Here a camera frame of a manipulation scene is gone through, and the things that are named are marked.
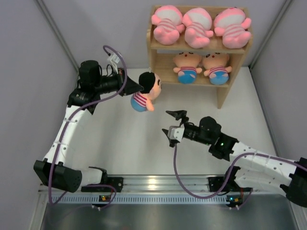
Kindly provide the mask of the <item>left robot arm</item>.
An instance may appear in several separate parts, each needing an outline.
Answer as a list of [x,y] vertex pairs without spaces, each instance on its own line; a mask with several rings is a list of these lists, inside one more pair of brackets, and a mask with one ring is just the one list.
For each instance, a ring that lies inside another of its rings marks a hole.
[[126,96],[143,90],[143,87],[130,79],[123,68],[113,70],[109,76],[103,75],[101,66],[95,60],[82,62],[79,76],[77,88],[69,95],[55,141],[44,159],[35,161],[34,171],[41,183],[49,188],[70,193],[79,188],[83,192],[91,192],[93,188],[104,191],[108,187],[106,170],[93,166],[84,170],[73,169],[74,154],[102,94]]

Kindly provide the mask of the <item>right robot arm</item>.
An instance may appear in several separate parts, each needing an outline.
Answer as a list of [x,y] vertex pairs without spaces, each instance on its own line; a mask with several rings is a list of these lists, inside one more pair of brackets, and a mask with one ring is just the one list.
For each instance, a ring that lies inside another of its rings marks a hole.
[[169,146],[177,151],[182,139],[209,146],[208,152],[219,160],[230,163],[223,183],[205,199],[218,196],[224,188],[228,191],[261,190],[280,194],[290,202],[307,206],[307,160],[288,160],[263,153],[222,132],[214,118],[203,117],[198,125],[187,117],[187,111],[167,111],[179,121],[179,126],[163,129]]

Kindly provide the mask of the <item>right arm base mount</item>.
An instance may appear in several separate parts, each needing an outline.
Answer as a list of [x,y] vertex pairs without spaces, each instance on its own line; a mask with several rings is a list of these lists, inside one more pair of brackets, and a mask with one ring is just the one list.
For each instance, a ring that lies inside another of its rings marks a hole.
[[[216,192],[220,189],[220,187],[224,184],[225,178],[223,176],[215,176],[209,177],[209,191]],[[233,179],[229,179],[225,185],[225,187],[221,190],[223,192],[240,192],[241,188],[235,183]]]

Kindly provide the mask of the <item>boy doll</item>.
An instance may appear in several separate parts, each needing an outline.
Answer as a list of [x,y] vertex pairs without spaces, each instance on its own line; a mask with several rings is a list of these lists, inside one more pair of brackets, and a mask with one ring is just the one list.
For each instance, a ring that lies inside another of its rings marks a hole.
[[182,84],[192,84],[198,74],[202,72],[199,67],[202,56],[193,52],[180,52],[174,58],[173,71],[177,74],[178,81]]
[[227,53],[210,53],[202,57],[204,76],[209,78],[213,85],[224,85],[229,80],[229,73],[232,67],[228,64],[229,55]]
[[162,81],[156,73],[148,71],[139,76],[139,84],[143,87],[143,89],[132,95],[130,104],[137,112],[153,112],[153,101],[161,93]]

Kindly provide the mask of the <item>pink plush with heart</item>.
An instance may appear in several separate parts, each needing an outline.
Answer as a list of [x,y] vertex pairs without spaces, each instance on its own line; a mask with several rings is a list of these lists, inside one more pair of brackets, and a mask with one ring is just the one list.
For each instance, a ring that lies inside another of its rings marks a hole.
[[185,30],[183,15],[173,5],[159,7],[151,16],[151,23],[156,26],[153,31],[157,42],[165,46],[174,44]]

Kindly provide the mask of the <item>boy doll front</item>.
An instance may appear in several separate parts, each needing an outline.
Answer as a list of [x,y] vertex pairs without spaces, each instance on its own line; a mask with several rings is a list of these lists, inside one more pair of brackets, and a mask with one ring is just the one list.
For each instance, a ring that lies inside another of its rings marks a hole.
[[213,85],[224,85],[229,80],[229,73],[232,67],[228,64],[229,55],[227,53],[210,53],[202,57],[204,76],[209,78]]

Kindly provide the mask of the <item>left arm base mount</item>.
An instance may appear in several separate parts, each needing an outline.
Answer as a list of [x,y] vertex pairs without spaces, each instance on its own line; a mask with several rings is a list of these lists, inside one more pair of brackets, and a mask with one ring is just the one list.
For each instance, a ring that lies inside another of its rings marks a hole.
[[121,192],[124,184],[123,177],[108,177],[100,184],[90,184],[81,187],[81,191],[84,193],[109,193],[109,192]]

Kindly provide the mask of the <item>pink plush face down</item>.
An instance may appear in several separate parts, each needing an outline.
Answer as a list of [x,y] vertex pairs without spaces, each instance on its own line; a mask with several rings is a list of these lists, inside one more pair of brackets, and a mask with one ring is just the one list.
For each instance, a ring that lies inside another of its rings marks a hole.
[[185,41],[194,48],[199,49],[210,43],[214,32],[211,30],[212,18],[204,8],[193,8],[187,11],[182,19],[185,25]]

